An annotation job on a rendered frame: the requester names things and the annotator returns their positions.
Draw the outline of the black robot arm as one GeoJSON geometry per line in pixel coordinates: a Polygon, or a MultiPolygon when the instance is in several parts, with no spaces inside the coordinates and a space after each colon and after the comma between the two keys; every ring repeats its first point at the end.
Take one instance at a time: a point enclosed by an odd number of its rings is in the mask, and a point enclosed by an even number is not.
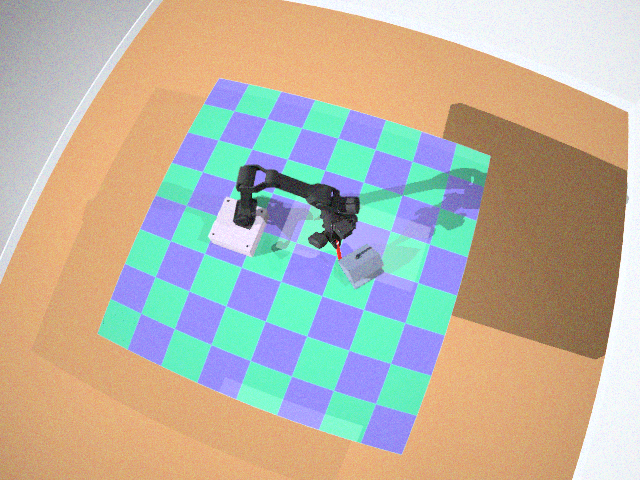
{"type": "Polygon", "coordinates": [[[356,220],[345,220],[342,214],[359,214],[360,198],[341,196],[340,190],[334,186],[325,183],[307,184],[279,173],[276,169],[264,169],[258,164],[245,164],[238,170],[235,187],[240,192],[241,199],[236,202],[233,222],[240,227],[251,229],[256,220],[257,200],[252,198],[252,193],[266,188],[276,188],[304,198],[308,204],[320,209],[324,217],[335,216],[339,211],[340,218],[334,221],[330,228],[342,240],[352,235],[356,229],[356,220]],[[265,182],[254,186],[256,171],[263,171],[266,176],[265,182]]]}

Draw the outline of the grey sloped panel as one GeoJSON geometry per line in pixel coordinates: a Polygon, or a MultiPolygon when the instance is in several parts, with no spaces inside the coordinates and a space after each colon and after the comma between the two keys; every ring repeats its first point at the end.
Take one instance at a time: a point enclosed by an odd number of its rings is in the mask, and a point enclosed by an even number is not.
{"type": "Polygon", "coordinates": [[[369,244],[341,258],[338,263],[355,290],[384,273],[379,253],[369,244]]]}

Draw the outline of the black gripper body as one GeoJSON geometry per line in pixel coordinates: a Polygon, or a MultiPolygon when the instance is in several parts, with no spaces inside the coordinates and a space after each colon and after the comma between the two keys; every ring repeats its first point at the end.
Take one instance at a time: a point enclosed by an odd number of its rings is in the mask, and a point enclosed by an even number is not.
{"type": "MultiPolygon", "coordinates": [[[[319,233],[319,232],[315,232],[314,234],[312,234],[311,236],[308,237],[308,242],[309,244],[313,245],[314,247],[321,249],[323,248],[325,245],[327,245],[328,240],[332,240],[334,238],[334,233],[335,231],[332,231],[330,228],[330,225],[335,221],[337,221],[340,217],[341,214],[338,212],[335,216],[332,217],[324,217],[322,215],[319,215],[321,219],[323,219],[323,223],[322,227],[325,229],[323,232],[319,233]]],[[[348,220],[350,220],[351,218],[354,218],[356,220],[356,223],[358,222],[358,216],[356,214],[342,214],[343,217],[348,220]]]]}

